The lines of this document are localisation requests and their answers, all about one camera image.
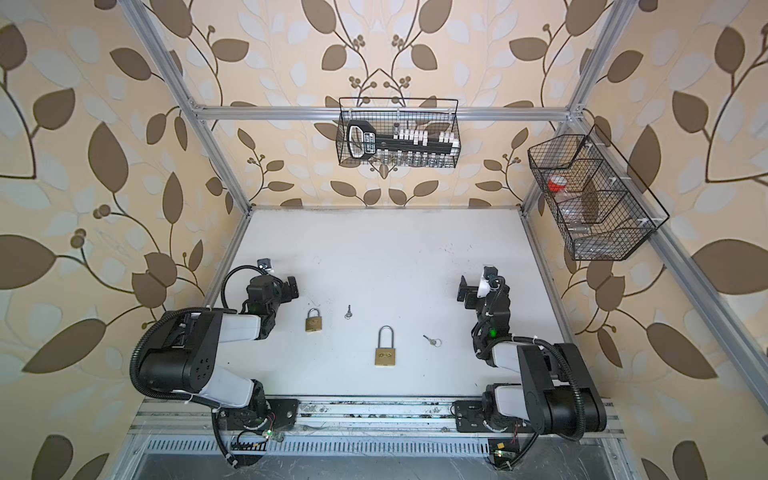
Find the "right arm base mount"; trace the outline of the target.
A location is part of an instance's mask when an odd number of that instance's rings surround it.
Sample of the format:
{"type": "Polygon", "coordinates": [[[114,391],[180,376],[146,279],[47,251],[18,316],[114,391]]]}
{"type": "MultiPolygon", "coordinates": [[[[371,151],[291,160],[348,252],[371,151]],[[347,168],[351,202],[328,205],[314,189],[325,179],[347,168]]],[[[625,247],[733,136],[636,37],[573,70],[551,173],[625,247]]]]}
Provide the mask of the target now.
{"type": "Polygon", "coordinates": [[[494,412],[480,400],[457,400],[451,406],[455,427],[459,433],[513,433],[524,421],[494,412]]]}

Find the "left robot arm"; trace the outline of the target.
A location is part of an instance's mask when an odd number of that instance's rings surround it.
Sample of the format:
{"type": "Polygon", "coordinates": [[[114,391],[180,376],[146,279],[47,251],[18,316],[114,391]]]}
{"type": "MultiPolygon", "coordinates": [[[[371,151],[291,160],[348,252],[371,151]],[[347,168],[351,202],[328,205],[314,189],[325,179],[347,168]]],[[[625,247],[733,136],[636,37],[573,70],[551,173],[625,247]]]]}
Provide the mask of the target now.
{"type": "Polygon", "coordinates": [[[246,300],[235,311],[222,306],[168,311],[139,340],[129,375],[142,395],[207,406],[215,428],[265,433],[293,427],[296,399],[266,397],[261,382],[216,364],[225,343],[264,340],[283,304],[299,297],[296,279],[285,281],[256,267],[246,300]]]}

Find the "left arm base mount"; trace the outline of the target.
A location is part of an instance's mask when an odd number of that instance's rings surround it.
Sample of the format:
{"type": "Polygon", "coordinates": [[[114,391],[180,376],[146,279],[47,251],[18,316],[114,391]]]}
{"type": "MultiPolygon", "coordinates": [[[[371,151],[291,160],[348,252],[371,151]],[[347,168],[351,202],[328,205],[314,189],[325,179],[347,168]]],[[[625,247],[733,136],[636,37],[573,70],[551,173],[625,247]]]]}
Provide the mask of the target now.
{"type": "Polygon", "coordinates": [[[225,431],[290,430],[298,418],[300,401],[297,398],[267,398],[266,407],[255,406],[223,408],[216,415],[216,425],[225,431]]]}

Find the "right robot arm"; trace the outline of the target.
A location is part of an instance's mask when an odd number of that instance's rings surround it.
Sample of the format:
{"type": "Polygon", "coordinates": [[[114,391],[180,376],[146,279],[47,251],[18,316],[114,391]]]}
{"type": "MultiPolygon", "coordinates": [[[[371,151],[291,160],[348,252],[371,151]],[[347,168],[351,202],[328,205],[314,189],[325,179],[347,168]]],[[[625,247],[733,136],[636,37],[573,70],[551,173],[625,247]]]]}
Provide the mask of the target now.
{"type": "Polygon", "coordinates": [[[475,357],[519,381],[489,384],[478,401],[456,401],[457,430],[504,433],[526,426],[571,441],[603,431],[608,416],[578,347],[514,335],[509,294],[493,267],[484,270],[477,286],[460,280],[457,301],[476,314],[470,330],[475,357]]]}

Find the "silver key with ring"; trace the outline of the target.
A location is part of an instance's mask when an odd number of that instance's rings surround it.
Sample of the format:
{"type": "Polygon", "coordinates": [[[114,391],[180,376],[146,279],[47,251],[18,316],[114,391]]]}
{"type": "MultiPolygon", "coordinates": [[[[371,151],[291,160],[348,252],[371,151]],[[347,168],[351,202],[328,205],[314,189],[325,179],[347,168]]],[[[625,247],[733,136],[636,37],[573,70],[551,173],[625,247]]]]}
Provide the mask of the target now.
{"type": "Polygon", "coordinates": [[[439,338],[432,338],[424,335],[423,338],[433,347],[439,348],[442,345],[442,340],[439,338]]]}

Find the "large brass padlock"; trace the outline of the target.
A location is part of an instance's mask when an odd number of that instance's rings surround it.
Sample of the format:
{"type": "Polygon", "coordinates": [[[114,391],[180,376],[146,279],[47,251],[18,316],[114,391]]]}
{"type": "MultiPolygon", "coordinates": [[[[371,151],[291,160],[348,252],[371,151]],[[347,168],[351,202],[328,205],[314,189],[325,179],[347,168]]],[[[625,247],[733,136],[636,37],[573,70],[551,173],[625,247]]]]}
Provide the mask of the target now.
{"type": "Polygon", "coordinates": [[[396,365],[394,330],[389,325],[383,325],[378,331],[374,365],[377,367],[393,367],[396,365]]]}

